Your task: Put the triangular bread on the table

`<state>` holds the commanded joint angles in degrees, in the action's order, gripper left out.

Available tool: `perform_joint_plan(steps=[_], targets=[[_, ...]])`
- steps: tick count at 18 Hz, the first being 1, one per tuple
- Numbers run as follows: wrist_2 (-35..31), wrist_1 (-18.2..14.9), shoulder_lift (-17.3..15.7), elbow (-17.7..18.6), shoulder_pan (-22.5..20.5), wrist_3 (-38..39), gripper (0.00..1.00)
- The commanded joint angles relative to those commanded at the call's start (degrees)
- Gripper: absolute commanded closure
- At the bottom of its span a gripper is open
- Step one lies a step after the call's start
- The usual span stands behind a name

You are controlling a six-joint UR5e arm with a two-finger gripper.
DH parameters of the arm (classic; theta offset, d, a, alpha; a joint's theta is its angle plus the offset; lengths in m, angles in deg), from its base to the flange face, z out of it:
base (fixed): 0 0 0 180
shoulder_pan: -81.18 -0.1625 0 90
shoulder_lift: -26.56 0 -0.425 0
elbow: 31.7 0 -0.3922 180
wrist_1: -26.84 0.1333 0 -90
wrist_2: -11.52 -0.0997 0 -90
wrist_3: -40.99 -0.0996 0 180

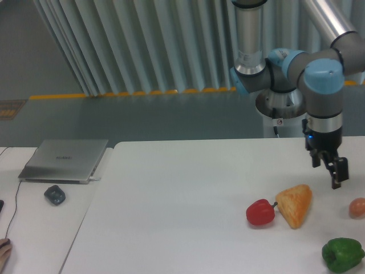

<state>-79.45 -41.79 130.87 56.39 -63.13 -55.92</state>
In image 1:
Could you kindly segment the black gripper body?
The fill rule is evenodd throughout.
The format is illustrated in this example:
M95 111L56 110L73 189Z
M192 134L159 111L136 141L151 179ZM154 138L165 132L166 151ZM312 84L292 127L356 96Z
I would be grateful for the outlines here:
M342 127L332 132L314 131L309 126L309 120L302 120L305 135L305 148L308 151L328 152L332 157L338 157L337 149L342 143Z

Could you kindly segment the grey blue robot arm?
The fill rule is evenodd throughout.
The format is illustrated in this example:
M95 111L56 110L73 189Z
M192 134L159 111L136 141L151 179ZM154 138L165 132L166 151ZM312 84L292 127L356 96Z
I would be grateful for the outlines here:
M332 187L349 178L348 161L338 155L343 132L345 77L364 71L364 40L332 1L303 1L314 26L329 44L307 53L274 49L262 53L264 1L234 1L238 58L230 73L242 94L259 91L257 110L277 129L283 120L302 119L305 147L313 167L324 164Z

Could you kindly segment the person's hand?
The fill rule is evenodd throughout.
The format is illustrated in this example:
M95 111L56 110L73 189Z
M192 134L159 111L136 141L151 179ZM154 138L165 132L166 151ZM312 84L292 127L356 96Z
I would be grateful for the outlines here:
M12 252L12 244L5 245L5 242L8 238L1 239L1 249L0 249L0 269L3 270L11 252Z

